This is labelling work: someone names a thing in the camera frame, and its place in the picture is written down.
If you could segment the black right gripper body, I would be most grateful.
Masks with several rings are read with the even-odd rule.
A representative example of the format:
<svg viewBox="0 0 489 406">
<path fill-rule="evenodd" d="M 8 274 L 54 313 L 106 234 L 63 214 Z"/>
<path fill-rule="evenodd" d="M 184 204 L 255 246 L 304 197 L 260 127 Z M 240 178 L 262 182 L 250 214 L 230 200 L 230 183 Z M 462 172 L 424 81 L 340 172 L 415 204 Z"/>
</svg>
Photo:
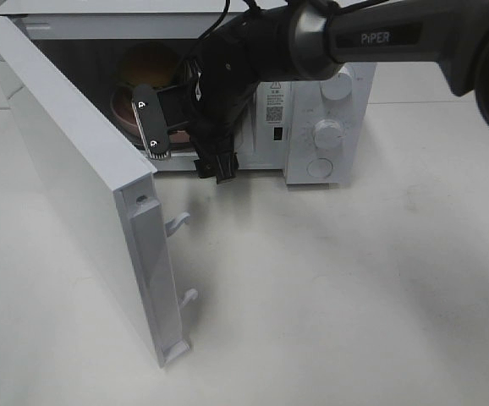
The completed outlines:
<svg viewBox="0 0 489 406">
<path fill-rule="evenodd" d="M 187 131 L 201 159 L 235 156 L 237 122 L 249 100 L 249 79 L 194 75 L 188 81 L 183 110 L 190 121 Z"/>
</svg>

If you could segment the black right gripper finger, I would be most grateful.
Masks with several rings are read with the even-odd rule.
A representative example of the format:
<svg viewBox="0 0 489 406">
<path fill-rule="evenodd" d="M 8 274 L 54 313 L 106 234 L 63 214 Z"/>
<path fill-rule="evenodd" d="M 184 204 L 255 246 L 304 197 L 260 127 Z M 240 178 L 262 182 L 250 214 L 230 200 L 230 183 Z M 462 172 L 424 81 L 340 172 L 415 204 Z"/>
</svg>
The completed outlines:
<svg viewBox="0 0 489 406">
<path fill-rule="evenodd" d="M 194 160 L 194 164 L 199 178 L 213 178 L 217 176 L 217 169 L 213 160 L 198 157 Z"/>
<path fill-rule="evenodd" d="M 236 177 L 239 161 L 234 151 L 225 151 L 215 156 L 215 176 L 217 184 L 227 183 Z"/>
</svg>

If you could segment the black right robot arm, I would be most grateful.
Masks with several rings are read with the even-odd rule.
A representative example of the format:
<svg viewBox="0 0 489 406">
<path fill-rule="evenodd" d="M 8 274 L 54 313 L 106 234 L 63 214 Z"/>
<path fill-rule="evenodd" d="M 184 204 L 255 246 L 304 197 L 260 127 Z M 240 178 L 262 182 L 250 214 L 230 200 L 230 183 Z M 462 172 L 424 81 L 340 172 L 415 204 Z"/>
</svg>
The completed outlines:
<svg viewBox="0 0 489 406">
<path fill-rule="evenodd" d="M 489 125 L 489 1 L 251 4 L 199 41 L 187 102 L 198 175 L 235 177 L 234 125 L 260 83 L 327 80 L 346 63 L 385 62 L 436 63 L 454 95 L 475 95 Z"/>
</svg>

